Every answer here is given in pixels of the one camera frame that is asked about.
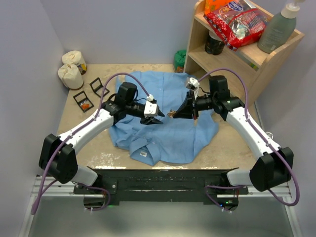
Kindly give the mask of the blue button shirt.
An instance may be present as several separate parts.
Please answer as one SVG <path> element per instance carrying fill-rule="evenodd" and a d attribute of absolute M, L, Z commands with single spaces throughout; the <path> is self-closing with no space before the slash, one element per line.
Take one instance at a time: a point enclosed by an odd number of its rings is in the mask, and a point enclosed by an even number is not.
<path fill-rule="evenodd" d="M 186 97 L 186 73 L 147 71 L 132 75 L 154 96 L 164 114 L 178 109 Z M 142 125 L 139 118 L 127 115 L 108 132 L 113 145 L 128 150 L 134 160 L 148 165 L 159 161 L 191 163 L 219 131 L 212 114 L 212 110 L 202 111 L 197 121 L 165 116 L 160 119 L 162 124 L 155 125 Z"/>

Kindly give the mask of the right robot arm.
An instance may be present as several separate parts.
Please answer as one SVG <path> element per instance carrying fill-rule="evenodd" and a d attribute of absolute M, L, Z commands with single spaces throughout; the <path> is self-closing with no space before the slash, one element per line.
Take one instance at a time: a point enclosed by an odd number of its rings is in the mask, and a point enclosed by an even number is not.
<path fill-rule="evenodd" d="M 200 111 L 213 110 L 238 132 L 254 154 L 256 162 L 252 169 L 227 171 L 226 178 L 220 181 L 221 191 L 231 194 L 238 186 L 250 185 L 263 192 L 291 180 L 292 150 L 274 142 L 250 115 L 245 114 L 244 103 L 230 94 L 224 76 L 211 76 L 208 80 L 210 92 L 198 96 L 198 80 L 187 78 L 185 86 L 189 91 L 173 118 L 197 119 Z"/>

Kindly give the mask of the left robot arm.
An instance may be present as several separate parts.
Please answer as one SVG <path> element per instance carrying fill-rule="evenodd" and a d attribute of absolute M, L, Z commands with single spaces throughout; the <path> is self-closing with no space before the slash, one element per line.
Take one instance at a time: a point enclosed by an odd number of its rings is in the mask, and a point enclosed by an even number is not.
<path fill-rule="evenodd" d="M 156 100 L 149 95 L 145 104 L 136 101 L 137 86 L 130 82 L 122 83 L 114 100 L 103 102 L 89 118 L 73 129 L 55 136 L 46 136 L 43 142 L 39 167 L 45 174 L 58 182 L 81 183 L 92 194 L 102 189 L 100 176 L 91 168 L 77 163 L 80 150 L 104 130 L 112 127 L 127 115 L 140 118 L 144 125 L 161 124 L 156 117 L 163 117 Z"/>

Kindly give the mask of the green lidded container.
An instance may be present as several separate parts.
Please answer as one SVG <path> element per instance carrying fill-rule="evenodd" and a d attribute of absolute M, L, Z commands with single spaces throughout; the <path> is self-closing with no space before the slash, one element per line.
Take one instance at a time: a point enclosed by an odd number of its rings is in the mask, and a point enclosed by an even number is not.
<path fill-rule="evenodd" d="M 176 73 L 182 73 L 186 59 L 186 50 L 178 50 L 173 58 L 173 69 Z"/>

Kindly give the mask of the black stand rear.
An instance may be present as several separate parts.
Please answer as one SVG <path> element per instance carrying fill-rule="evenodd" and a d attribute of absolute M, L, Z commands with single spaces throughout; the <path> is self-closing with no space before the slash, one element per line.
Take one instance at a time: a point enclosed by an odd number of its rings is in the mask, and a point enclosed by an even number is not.
<path fill-rule="evenodd" d="M 89 85 L 90 85 L 93 93 L 100 98 L 101 97 L 101 92 L 103 90 L 103 84 L 102 84 L 100 78 L 96 78 Z"/>

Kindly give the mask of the black stand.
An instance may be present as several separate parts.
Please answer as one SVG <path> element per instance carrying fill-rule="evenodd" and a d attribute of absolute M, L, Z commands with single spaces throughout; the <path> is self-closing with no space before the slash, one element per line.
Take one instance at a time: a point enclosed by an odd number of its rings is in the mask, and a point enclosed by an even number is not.
<path fill-rule="evenodd" d="M 101 97 L 101 92 L 103 90 L 103 84 L 102 84 L 100 78 L 96 78 L 89 85 L 90 85 L 93 93 L 100 98 Z"/>
<path fill-rule="evenodd" d="M 86 113 L 90 109 L 94 107 L 94 104 L 91 102 L 91 100 L 88 98 L 85 91 L 81 91 L 73 96 L 73 99 L 75 100 L 76 104 L 79 106 L 79 108 L 82 110 L 83 113 Z M 89 108 L 86 110 L 83 110 L 81 108 L 81 104 L 86 103 L 89 104 Z"/>

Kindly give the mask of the black stand front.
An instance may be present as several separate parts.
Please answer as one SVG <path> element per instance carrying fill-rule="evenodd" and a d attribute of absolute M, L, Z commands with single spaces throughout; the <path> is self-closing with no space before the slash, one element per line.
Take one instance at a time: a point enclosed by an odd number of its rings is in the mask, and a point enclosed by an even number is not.
<path fill-rule="evenodd" d="M 91 102 L 91 100 L 88 98 L 85 91 L 81 91 L 73 96 L 73 99 L 75 100 L 76 104 L 79 106 L 79 108 L 82 110 L 83 113 L 86 113 L 90 109 L 94 107 L 94 104 Z M 89 108 L 86 110 L 83 110 L 81 108 L 81 104 L 86 103 L 89 104 Z"/>

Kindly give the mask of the wooden shelf unit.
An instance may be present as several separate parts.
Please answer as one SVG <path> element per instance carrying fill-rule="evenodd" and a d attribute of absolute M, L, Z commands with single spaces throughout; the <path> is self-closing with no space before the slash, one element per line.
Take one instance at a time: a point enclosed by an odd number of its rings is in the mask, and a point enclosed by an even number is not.
<path fill-rule="evenodd" d="M 261 51 L 253 43 L 237 51 L 225 47 L 221 54 L 211 55 L 204 50 L 204 46 L 207 36 L 214 31 L 204 18 L 204 7 L 203 0 L 194 6 L 184 72 L 200 78 L 202 73 L 215 70 L 217 75 L 223 74 L 227 78 L 230 92 L 244 99 L 245 93 L 240 81 L 231 73 L 219 70 L 228 68 L 237 73 L 246 84 L 248 104 L 252 105 L 305 35 L 294 30 L 289 40 L 270 54 Z"/>

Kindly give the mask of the white cloth bag front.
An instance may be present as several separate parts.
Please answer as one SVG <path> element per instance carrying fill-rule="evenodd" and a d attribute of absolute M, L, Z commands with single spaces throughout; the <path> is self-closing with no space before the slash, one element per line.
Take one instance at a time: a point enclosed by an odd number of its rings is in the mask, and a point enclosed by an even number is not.
<path fill-rule="evenodd" d="M 58 77 L 62 83 L 71 90 L 80 89 L 84 82 L 78 67 L 74 64 L 64 64 L 58 69 Z"/>

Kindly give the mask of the white cloth bag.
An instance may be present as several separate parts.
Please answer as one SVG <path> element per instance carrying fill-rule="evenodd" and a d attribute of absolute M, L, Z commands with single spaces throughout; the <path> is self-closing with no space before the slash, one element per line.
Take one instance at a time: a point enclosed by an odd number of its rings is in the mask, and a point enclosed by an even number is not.
<path fill-rule="evenodd" d="M 62 83 L 71 90 L 80 89 L 84 82 L 78 67 L 74 64 L 64 64 L 58 69 L 58 77 Z"/>
<path fill-rule="evenodd" d="M 69 51 L 62 56 L 63 64 L 74 64 L 79 69 L 81 75 L 84 75 L 87 71 L 87 64 L 83 58 L 83 55 L 78 50 Z"/>

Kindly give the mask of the white cloth bag rear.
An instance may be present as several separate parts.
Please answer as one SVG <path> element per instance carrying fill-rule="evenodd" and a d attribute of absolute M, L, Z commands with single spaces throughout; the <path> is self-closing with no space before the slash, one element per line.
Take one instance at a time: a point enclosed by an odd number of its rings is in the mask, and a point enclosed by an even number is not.
<path fill-rule="evenodd" d="M 62 56 L 63 64 L 74 64 L 79 69 L 81 75 L 84 75 L 87 71 L 87 64 L 83 58 L 83 55 L 78 50 L 69 51 Z"/>

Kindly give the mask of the red candy bag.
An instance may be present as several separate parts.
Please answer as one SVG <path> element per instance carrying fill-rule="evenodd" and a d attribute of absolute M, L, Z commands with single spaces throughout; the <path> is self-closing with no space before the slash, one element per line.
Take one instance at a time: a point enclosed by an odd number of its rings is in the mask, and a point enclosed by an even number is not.
<path fill-rule="evenodd" d="M 269 17 L 248 0 L 231 0 L 209 13 L 205 12 L 204 18 L 233 51 L 257 42 L 269 22 Z"/>

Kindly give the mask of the orange snack box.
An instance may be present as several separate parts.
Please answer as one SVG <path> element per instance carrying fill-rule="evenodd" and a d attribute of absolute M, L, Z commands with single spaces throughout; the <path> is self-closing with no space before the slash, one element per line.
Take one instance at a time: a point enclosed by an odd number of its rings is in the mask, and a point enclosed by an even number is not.
<path fill-rule="evenodd" d="M 224 7 L 230 0 L 206 0 L 204 6 L 204 14 L 209 14 L 221 7 Z"/>

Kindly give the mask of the green pump bottle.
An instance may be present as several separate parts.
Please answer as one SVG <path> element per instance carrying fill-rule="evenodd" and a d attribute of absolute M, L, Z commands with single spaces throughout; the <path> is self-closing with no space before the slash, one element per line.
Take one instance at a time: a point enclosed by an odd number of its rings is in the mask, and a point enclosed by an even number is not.
<path fill-rule="evenodd" d="M 287 42 L 296 28 L 299 4 L 302 2 L 304 0 L 293 0 L 273 16 L 257 43 L 260 50 L 271 53 Z"/>

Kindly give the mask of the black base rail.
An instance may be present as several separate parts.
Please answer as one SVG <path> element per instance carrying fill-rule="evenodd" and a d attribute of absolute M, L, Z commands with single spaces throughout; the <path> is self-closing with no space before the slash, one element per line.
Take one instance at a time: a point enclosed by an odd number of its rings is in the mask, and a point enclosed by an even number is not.
<path fill-rule="evenodd" d="M 238 206 L 238 196 L 248 194 L 243 186 L 232 189 L 227 170 L 212 169 L 98 169 L 99 179 L 91 190 L 78 185 L 76 195 L 84 195 L 85 207 L 100 207 L 106 199 L 110 205 L 123 201 L 201 202 L 232 210 Z"/>

